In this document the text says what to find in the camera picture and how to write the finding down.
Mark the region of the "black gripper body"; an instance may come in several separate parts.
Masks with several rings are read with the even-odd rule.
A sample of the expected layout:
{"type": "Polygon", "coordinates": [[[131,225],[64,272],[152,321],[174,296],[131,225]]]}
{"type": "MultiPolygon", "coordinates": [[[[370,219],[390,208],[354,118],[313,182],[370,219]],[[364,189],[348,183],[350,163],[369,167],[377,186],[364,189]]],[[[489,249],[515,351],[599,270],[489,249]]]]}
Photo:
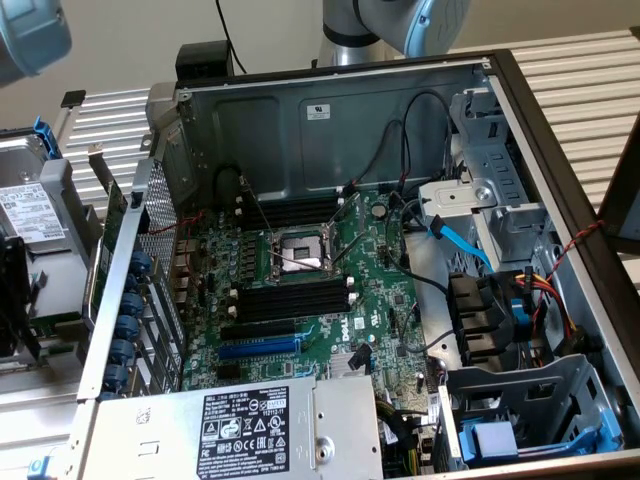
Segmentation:
{"type": "Polygon", "coordinates": [[[28,361],[37,361],[41,346],[31,332],[26,307],[32,290],[21,237],[1,237],[1,357],[12,357],[19,348],[28,361]]]}

